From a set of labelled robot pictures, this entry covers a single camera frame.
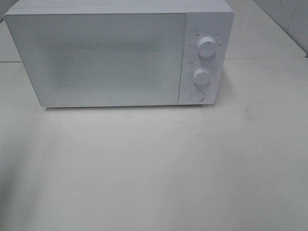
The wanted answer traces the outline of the upper white power knob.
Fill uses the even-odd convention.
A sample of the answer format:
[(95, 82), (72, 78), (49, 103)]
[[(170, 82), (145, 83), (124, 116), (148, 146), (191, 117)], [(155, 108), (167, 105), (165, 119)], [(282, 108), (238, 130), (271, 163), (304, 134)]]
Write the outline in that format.
[(213, 36), (205, 35), (196, 41), (198, 55), (207, 58), (215, 54), (217, 41)]

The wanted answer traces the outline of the white microwave door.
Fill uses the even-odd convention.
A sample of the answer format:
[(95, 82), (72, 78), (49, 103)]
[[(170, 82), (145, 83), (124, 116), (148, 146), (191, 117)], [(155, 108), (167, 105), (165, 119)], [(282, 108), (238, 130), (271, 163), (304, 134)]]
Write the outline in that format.
[(177, 104), (186, 15), (8, 15), (44, 107)]

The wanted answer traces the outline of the white microwave oven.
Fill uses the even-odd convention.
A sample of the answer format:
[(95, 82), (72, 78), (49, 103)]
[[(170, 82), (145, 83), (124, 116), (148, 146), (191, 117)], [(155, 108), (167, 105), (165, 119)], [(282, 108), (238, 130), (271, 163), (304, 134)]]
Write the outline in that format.
[[(4, 20), (8, 15), (158, 13), (186, 15), (180, 92), (175, 105), (213, 104), (234, 20), (234, 12), (224, 0), (20, 0), (7, 11)], [(199, 56), (196, 47), (196, 41), (205, 35), (217, 41), (215, 54), (207, 58)], [(204, 86), (194, 83), (193, 73), (198, 68), (210, 72), (210, 82)], [(190, 99), (195, 90), (205, 93), (202, 102)]]

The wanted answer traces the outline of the round white door button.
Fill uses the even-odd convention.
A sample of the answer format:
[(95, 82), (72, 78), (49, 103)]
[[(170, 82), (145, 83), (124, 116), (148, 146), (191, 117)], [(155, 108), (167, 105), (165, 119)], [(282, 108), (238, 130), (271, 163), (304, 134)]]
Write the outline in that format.
[(205, 93), (202, 90), (195, 90), (190, 94), (190, 99), (194, 102), (202, 102), (205, 98)]

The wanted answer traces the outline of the white timer knob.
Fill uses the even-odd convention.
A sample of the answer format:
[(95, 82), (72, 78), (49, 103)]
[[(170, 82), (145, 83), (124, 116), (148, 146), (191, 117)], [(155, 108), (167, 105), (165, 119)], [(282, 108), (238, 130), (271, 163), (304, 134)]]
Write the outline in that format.
[(193, 80), (195, 85), (204, 86), (210, 82), (210, 72), (205, 68), (198, 68), (193, 73)]

